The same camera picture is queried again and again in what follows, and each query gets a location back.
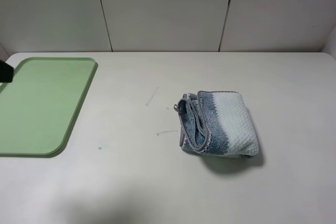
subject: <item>table surface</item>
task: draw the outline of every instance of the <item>table surface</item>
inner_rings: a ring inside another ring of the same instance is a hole
[[[19,53],[7,62],[16,66],[28,57],[91,57],[99,66],[60,155],[0,158],[1,223],[336,219],[336,61],[330,55]],[[202,157],[180,149],[173,105],[198,90],[243,95],[259,157]]]

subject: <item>gray and white towel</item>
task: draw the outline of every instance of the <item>gray and white towel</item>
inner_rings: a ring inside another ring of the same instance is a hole
[[[182,149],[222,157],[254,157],[259,153],[256,132],[241,94],[187,93],[174,109],[181,121]]]

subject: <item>tray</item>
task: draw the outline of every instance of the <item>tray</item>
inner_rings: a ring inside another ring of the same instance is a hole
[[[0,86],[0,156],[64,150],[98,64],[91,58],[27,58]]]

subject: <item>towel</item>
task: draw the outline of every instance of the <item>towel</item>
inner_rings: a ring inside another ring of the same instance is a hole
[[[254,157],[259,153],[252,120],[238,92],[187,93],[174,110],[181,121],[183,150],[221,157]]]

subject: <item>black object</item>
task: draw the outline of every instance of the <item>black object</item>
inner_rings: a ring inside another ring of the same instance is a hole
[[[12,82],[14,68],[0,60],[0,82]]]

